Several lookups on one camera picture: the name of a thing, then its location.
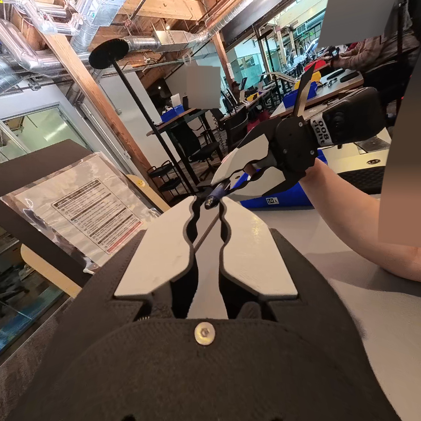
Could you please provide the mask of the wooden top table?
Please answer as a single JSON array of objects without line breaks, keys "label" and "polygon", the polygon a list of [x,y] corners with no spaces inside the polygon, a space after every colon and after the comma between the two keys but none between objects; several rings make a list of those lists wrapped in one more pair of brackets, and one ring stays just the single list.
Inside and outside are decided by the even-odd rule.
[{"label": "wooden top table", "polygon": [[209,109],[190,108],[187,111],[175,116],[168,122],[153,125],[153,128],[146,134],[146,136],[151,136],[155,134],[155,131],[159,132],[160,134],[168,132],[182,123],[189,123],[194,119],[201,117],[207,111],[209,111]]}]

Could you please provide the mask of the silver ventilation duct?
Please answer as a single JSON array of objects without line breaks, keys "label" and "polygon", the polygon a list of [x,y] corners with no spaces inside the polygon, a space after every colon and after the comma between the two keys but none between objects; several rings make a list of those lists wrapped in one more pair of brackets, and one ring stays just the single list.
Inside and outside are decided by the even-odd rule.
[{"label": "silver ventilation duct", "polygon": [[[56,22],[66,8],[59,5],[36,1],[1,1],[11,4],[20,13],[29,18],[32,25],[44,35],[71,36],[70,45],[81,61],[87,63],[87,49],[100,27],[112,24],[122,1],[68,1],[76,13],[68,22]],[[216,33],[232,21],[250,1],[237,1],[229,7],[221,8],[205,22],[203,30],[190,33],[181,30],[154,30],[153,35],[123,38],[128,52],[152,51],[172,52],[193,48],[208,42]],[[1,19],[1,45],[7,54],[1,56],[1,93],[7,92],[19,82],[34,75],[54,78],[64,71],[58,59],[52,54],[33,50],[19,30],[9,21]]]}]

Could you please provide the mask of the large blue plastic bin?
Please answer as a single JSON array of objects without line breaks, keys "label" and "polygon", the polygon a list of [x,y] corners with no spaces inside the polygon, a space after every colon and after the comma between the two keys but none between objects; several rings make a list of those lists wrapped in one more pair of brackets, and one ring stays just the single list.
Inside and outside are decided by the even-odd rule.
[{"label": "large blue plastic bin", "polygon": [[[266,164],[264,164],[262,168],[259,168],[256,164],[248,164],[244,169],[244,174],[240,176],[239,180],[237,180],[230,188],[230,193],[232,190],[243,187],[243,185],[247,183],[254,174],[266,167],[268,167]],[[240,201],[239,203],[244,208],[258,210],[272,208],[302,208],[311,206],[310,199],[297,180],[286,180],[262,197]]]}]

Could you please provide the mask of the small blue bin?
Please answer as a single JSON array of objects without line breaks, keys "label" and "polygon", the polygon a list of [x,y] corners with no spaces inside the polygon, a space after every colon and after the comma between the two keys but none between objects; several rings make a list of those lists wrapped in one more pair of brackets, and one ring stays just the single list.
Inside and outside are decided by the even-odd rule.
[{"label": "small blue bin", "polygon": [[174,122],[179,118],[179,116],[183,115],[184,113],[185,113],[185,109],[182,104],[176,107],[170,108],[162,114],[161,116],[162,124],[168,124],[168,123]]}]

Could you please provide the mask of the person's right forearm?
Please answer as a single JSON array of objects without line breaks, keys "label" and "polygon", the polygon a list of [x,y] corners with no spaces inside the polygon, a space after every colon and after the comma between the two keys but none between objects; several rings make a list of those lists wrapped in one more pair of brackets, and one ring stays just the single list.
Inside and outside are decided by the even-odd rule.
[{"label": "person's right forearm", "polygon": [[420,247],[379,241],[380,200],[352,186],[318,158],[299,184],[328,227],[351,250],[395,276],[421,281]]}]

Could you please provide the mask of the black mesh pad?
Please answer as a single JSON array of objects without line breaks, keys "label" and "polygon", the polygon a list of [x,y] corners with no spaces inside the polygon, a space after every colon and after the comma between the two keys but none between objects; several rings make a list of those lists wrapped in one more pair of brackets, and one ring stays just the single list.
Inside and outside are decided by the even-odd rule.
[{"label": "black mesh pad", "polygon": [[385,166],[346,171],[338,175],[368,195],[381,194]]}]

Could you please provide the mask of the black floor lamp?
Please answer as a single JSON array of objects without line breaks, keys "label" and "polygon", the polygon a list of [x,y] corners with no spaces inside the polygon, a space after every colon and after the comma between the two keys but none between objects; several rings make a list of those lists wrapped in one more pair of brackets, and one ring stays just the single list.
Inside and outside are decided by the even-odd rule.
[{"label": "black floor lamp", "polygon": [[196,194],[195,189],[192,187],[191,183],[188,181],[186,175],[182,171],[181,167],[176,161],[174,155],[172,154],[165,140],[162,138],[161,134],[159,133],[158,129],[156,128],[153,120],[150,118],[144,105],[140,101],[140,98],[135,93],[134,89],[132,88],[131,84],[129,83],[128,79],[126,78],[126,76],[124,75],[123,71],[121,70],[118,64],[118,61],[123,59],[128,54],[128,51],[129,51],[129,45],[127,44],[125,40],[120,39],[120,38],[111,39],[100,44],[90,53],[89,63],[91,67],[96,70],[104,70],[104,69],[109,68],[110,66],[113,66],[115,68],[117,74],[119,75],[120,79],[124,83],[125,87],[128,89],[130,95],[132,96],[134,102],[136,103],[141,113],[145,117],[153,133],[159,140],[160,144],[166,151],[169,158],[171,159],[171,162],[175,166],[179,175],[182,177],[182,180],[185,182],[188,190],[190,191],[192,195],[195,195]]}]

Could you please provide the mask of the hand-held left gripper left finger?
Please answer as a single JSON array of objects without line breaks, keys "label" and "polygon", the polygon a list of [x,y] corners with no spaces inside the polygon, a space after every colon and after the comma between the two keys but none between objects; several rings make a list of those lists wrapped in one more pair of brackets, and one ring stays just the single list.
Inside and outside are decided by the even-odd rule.
[{"label": "hand-held left gripper left finger", "polygon": [[114,297],[150,298],[192,269],[197,238],[199,198],[188,196],[146,230],[117,286]]}]

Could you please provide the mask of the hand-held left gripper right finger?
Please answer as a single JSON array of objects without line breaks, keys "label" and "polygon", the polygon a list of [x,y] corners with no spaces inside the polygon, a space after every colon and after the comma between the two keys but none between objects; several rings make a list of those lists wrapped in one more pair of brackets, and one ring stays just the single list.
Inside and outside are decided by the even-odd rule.
[{"label": "hand-held left gripper right finger", "polygon": [[295,299],[298,291],[267,224],[228,197],[220,201],[221,275],[262,300]]}]

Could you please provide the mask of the yellow storage bin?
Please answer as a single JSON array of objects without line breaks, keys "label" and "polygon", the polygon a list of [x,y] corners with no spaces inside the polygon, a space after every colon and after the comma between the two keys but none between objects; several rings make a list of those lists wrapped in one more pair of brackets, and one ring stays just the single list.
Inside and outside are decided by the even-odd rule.
[{"label": "yellow storage bin", "polygon": [[[312,75],[312,78],[311,78],[311,82],[319,82],[320,81],[320,79],[321,79],[321,73],[320,73],[320,71],[316,71],[316,72],[314,72],[313,73],[313,75]],[[295,85],[294,85],[294,90],[297,90],[298,89],[298,87],[299,87],[299,85],[300,85],[300,81],[301,80],[297,80],[297,82],[295,83]]]}]

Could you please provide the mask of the blue storage bin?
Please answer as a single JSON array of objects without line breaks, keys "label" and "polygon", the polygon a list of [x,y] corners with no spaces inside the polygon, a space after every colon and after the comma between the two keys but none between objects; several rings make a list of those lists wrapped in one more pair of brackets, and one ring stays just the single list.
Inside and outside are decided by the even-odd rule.
[{"label": "blue storage bin", "polygon": [[[310,100],[313,97],[316,96],[317,94],[317,90],[318,90],[318,82],[317,81],[312,81],[310,84],[310,88],[309,88],[309,93],[307,96],[307,99]],[[283,99],[282,102],[285,106],[286,109],[291,108],[294,106],[296,99],[297,99],[297,95],[298,95],[298,89],[295,89],[289,93],[287,93]]]}]

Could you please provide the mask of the dark brown panel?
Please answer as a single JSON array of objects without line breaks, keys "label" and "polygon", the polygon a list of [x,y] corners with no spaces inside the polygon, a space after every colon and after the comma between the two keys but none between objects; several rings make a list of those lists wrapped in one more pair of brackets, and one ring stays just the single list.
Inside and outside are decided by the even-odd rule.
[{"label": "dark brown panel", "polygon": [[[91,151],[67,139],[0,165],[0,195],[9,194],[88,156]],[[32,224],[1,201],[0,225],[22,244],[83,287],[91,275],[85,265],[54,244]]]}]

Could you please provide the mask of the dark blue pen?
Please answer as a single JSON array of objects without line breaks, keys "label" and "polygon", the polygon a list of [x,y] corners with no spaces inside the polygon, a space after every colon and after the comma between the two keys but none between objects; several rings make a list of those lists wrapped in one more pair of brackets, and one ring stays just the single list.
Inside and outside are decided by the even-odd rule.
[{"label": "dark blue pen", "polygon": [[230,186],[231,182],[228,179],[220,182],[206,197],[204,201],[204,208],[206,210],[215,208],[219,204],[220,200],[229,194]]}]

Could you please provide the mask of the clear bag with label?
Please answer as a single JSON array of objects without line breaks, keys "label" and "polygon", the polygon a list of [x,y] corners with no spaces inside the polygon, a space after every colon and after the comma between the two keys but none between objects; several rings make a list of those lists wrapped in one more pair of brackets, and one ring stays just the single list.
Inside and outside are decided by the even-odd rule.
[{"label": "clear bag with label", "polygon": [[161,215],[101,152],[16,188],[1,201],[90,274]]}]

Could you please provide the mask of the black office chair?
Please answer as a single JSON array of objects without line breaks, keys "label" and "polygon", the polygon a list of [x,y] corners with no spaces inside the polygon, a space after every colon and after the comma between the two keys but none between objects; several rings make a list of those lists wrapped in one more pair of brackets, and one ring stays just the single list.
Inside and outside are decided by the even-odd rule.
[{"label": "black office chair", "polygon": [[[214,175],[220,164],[212,165],[213,154],[217,154],[220,161],[223,155],[219,147],[219,142],[211,141],[208,144],[201,145],[199,138],[187,123],[181,123],[170,129],[175,148],[184,164],[187,173],[191,176],[193,183],[197,187],[208,186],[205,182],[209,175]],[[197,176],[192,168],[193,163],[205,162],[207,168]]]}]

